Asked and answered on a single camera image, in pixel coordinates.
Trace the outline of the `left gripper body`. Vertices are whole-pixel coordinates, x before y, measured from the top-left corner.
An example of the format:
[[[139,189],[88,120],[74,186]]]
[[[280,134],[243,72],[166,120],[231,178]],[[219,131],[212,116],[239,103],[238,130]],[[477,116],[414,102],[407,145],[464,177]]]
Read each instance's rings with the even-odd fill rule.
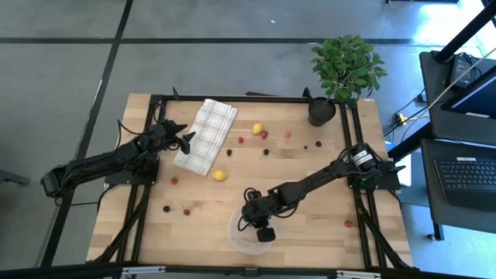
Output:
[[[161,123],[153,124],[151,126],[152,135],[158,139],[158,146],[163,150],[177,150],[180,149],[180,143],[183,140],[171,128],[170,122],[173,120],[164,120]]]

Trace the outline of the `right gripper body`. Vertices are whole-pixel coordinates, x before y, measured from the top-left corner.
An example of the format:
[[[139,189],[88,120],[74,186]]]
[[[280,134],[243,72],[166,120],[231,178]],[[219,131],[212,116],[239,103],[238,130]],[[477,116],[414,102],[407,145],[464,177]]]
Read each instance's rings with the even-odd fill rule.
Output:
[[[255,229],[266,229],[269,226],[268,219],[274,209],[271,198],[269,196],[255,198],[248,195],[245,197],[245,202],[242,207],[242,220]]]

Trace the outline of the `green plant in black pot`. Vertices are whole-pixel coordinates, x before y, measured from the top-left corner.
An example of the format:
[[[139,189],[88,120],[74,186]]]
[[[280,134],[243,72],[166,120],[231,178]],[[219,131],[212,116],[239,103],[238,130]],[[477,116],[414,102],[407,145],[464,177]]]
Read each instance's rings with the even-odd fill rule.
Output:
[[[313,126],[323,126],[336,114],[336,104],[355,102],[362,94],[371,95],[381,87],[380,80],[388,75],[384,61],[374,51],[374,45],[358,35],[327,39],[312,48],[312,72],[319,78],[323,97],[308,99],[308,121]]]

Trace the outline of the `grey chair leg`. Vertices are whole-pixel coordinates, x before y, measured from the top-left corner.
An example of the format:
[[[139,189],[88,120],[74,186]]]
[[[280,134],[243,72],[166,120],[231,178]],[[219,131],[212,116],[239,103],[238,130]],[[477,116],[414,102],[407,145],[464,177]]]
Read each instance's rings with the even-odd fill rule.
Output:
[[[30,183],[30,179],[0,169],[0,185],[2,185],[4,182],[12,182],[12,183],[20,184],[22,186],[27,186]]]

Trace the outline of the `clear plastic tupperware container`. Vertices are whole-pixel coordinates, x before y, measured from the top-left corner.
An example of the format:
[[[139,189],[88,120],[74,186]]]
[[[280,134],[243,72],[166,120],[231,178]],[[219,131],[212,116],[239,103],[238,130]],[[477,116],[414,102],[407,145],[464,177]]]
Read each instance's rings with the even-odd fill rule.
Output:
[[[272,247],[272,242],[260,242],[257,229],[247,226],[242,220],[242,206],[238,206],[230,216],[228,224],[228,241],[232,247],[245,254],[261,255]]]

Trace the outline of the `white beige plaid towel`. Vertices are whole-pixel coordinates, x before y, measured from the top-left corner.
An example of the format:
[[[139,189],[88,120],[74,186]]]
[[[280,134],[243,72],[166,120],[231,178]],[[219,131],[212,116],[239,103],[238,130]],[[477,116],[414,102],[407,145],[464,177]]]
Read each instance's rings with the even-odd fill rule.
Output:
[[[195,132],[190,143],[190,153],[179,151],[174,165],[206,177],[215,162],[223,143],[237,116],[232,105],[205,99],[198,110],[190,132]]]

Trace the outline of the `black computer keyboard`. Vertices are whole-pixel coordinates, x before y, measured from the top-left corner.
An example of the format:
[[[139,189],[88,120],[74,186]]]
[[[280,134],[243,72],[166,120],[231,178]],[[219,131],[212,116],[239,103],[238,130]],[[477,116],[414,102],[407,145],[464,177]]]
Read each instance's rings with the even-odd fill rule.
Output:
[[[448,204],[496,212],[496,160],[437,157],[434,164]]]

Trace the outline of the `black power adapter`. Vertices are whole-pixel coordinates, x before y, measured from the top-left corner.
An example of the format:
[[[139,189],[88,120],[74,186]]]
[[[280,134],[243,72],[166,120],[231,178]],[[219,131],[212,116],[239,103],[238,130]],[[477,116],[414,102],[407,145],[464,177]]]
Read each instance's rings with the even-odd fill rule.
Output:
[[[458,79],[458,81],[453,85],[456,90],[466,88],[482,75],[482,72],[478,67],[472,68],[470,72],[467,72],[466,74],[464,73],[476,62],[478,62],[478,58],[473,57],[468,53],[459,53],[454,56],[449,82],[453,83],[456,79]]]

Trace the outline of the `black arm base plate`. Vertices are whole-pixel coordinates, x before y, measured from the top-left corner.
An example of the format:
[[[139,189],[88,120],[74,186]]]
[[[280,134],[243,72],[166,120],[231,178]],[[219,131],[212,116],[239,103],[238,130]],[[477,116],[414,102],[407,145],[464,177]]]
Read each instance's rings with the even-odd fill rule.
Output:
[[[160,158],[148,155],[136,166],[126,166],[118,173],[105,178],[107,184],[154,184],[157,180]]]
[[[369,177],[361,177],[353,174],[348,177],[351,188],[360,190],[391,190],[400,189],[398,172],[405,169],[405,166],[396,167],[393,162],[380,161],[377,164],[376,171]]]

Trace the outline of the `black desk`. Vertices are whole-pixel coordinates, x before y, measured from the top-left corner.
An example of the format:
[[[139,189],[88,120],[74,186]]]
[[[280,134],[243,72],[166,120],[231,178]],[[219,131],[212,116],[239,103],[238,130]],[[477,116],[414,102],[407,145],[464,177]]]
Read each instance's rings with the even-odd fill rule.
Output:
[[[430,52],[421,52],[419,60],[428,103],[431,104],[445,90],[450,66],[434,61]],[[429,110],[432,136],[435,139],[496,146],[496,119],[464,115],[442,109],[441,101],[447,101],[455,95],[455,91],[448,90]]]

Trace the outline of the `black computer monitor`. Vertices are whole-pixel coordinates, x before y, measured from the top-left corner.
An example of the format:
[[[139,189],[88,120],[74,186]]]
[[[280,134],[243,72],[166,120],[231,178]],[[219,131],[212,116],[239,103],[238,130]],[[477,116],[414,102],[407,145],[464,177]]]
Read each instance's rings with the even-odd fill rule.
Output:
[[[464,115],[496,119],[496,65],[442,105],[442,109]]]

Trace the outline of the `silver metal bracket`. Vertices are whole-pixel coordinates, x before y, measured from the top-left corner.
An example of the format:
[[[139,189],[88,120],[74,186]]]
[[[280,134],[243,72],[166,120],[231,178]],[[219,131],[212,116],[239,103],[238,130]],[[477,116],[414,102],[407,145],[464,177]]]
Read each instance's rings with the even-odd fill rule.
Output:
[[[165,266],[151,266],[151,267],[124,267],[122,275],[134,276],[141,274],[158,274],[166,272]]]
[[[379,273],[357,270],[337,270],[335,279],[382,279]]]

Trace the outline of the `black keyboard shelf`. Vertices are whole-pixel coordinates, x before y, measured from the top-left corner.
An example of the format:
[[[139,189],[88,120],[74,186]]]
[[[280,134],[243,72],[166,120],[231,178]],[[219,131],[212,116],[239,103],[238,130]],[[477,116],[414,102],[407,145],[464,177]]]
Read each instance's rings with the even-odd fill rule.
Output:
[[[448,204],[443,196],[434,160],[437,157],[484,157],[496,160],[496,149],[424,139],[421,141],[429,207],[435,224],[496,233],[496,212]]]

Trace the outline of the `white paper sheet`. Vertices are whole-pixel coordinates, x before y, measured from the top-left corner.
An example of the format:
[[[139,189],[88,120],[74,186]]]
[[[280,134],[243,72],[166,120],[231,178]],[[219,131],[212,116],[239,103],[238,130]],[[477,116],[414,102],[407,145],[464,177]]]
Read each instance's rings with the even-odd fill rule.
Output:
[[[399,169],[398,180],[400,185],[410,187],[412,185],[412,156],[403,157],[395,166]]]

